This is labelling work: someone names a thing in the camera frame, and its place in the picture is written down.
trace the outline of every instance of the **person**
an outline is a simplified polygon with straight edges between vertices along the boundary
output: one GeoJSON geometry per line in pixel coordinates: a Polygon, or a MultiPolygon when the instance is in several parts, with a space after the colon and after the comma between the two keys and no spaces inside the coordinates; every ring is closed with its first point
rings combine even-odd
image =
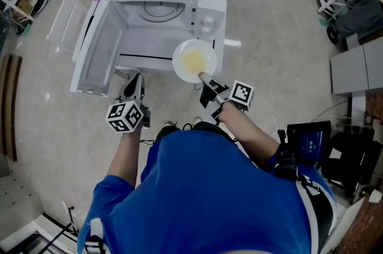
{"type": "MultiPolygon", "coordinates": [[[[112,254],[310,253],[295,182],[272,173],[279,143],[231,102],[219,119],[248,158],[215,125],[200,122],[189,131],[169,125],[151,147],[136,189],[141,129],[124,134],[95,187],[78,252],[90,221],[100,218],[112,254]]],[[[330,192],[313,167],[299,171],[330,192]]]]}

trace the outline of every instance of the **yellow food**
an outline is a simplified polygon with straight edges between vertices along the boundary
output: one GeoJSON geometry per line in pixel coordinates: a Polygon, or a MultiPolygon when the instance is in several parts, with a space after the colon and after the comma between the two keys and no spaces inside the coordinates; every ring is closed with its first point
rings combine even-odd
{"type": "Polygon", "coordinates": [[[206,70],[206,61],[199,49],[191,50],[184,54],[184,63],[186,70],[192,74],[199,74],[200,72],[205,72],[206,70]]]}

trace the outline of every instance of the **blue shirt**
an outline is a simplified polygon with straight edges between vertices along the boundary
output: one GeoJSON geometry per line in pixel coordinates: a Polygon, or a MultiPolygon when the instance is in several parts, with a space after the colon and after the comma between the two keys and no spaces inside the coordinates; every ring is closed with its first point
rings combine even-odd
{"type": "MultiPolygon", "coordinates": [[[[299,171],[330,191],[314,168],[299,171]]],[[[221,135],[167,135],[150,149],[141,181],[134,190],[106,176],[95,187],[80,253],[96,217],[112,254],[310,252],[309,222],[294,182],[256,168],[221,135]]]]}

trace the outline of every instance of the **white plate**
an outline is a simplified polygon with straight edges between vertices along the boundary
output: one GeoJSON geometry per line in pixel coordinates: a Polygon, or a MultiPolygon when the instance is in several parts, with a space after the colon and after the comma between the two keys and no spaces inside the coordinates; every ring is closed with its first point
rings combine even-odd
{"type": "Polygon", "coordinates": [[[193,74],[186,69],[184,55],[193,50],[199,50],[205,59],[205,73],[212,75],[217,67],[217,55],[211,45],[205,41],[192,39],[182,42],[173,54],[173,69],[176,74],[188,83],[200,83],[198,74],[193,74]]]}

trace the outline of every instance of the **gray floor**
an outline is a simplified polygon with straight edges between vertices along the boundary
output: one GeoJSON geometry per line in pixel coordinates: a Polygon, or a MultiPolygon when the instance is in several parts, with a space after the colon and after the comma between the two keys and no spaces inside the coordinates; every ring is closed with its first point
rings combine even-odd
{"type": "MultiPolygon", "coordinates": [[[[16,52],[24,57],[16,101],[19,161],[10,165],[36,189],[47,213],[67,222],[65,200],[76,207],[82,224],[93,188],[118,145],[119,136],[104,118],[121,81],[113,79],[109,99],[69,92],[75,67],[71,53],[45,39],[61,2],[52,0],[18,43],[16,52]]],[[[329,56],[336,50],[319,25],[317,8],[316,0],[228,0],[226,38],[242,46],[226,47],[220,79],[255,87],[248,114],[256,124],[262,126],[273,114],[278,127],[285,128],[341,101],[331,95],[329,56]]],[[[166,120],[183,124],[204,117],[192,84],[172,72],[147,72],[145,77],[152,127],[143,131],[143,138],[154,138],[166,120]]],[[[336,107],[328,114],[344,111],[336,107]]],[[[273,123],[266,130],[273,133],[273,123]]],[[[147,151],[142,145],[139,170],[147,151]]]]}

